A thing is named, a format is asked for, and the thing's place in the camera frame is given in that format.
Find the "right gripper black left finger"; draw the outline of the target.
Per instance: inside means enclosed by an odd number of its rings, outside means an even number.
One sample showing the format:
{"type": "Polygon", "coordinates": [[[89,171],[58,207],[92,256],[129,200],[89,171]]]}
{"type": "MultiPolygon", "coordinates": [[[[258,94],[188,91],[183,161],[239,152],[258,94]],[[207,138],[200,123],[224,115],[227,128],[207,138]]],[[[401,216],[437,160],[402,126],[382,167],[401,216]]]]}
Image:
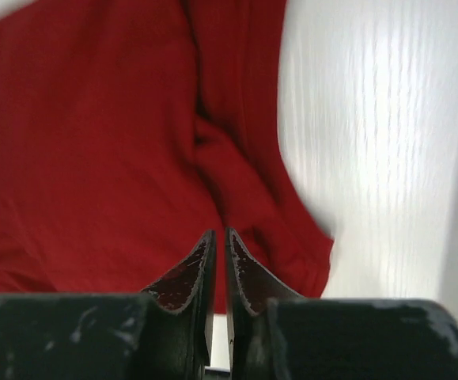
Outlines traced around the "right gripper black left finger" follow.
{"type": "Polygon", "coordinates": [[[200,379],[216,236],[139,293],[0,294],[0,379],[200,379]]]}

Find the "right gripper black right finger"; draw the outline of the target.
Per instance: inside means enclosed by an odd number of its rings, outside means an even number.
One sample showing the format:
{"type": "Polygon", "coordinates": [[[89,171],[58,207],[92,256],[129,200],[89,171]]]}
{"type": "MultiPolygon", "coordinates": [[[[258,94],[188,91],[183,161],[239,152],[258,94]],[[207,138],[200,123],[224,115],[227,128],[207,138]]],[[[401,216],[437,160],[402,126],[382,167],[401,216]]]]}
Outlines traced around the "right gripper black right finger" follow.
{"type": "Polygon", "coordinates": [[[425,299],[306,298],[225,233],[234,379],[458,379],[458,325],[425,299]]]}

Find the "red t shirt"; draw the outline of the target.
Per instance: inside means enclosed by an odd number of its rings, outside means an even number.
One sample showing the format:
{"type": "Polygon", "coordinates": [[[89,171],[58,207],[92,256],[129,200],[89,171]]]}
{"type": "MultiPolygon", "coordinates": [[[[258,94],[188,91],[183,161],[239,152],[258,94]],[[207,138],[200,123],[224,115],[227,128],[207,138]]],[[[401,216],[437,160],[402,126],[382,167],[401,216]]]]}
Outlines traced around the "red t shirt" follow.
{"type": "Polygon", "coordinates": [[[284,1],[36,1],[0,20],[0,292],[136,292],[209,229],[318,297],[277,136],[284,1]]]}

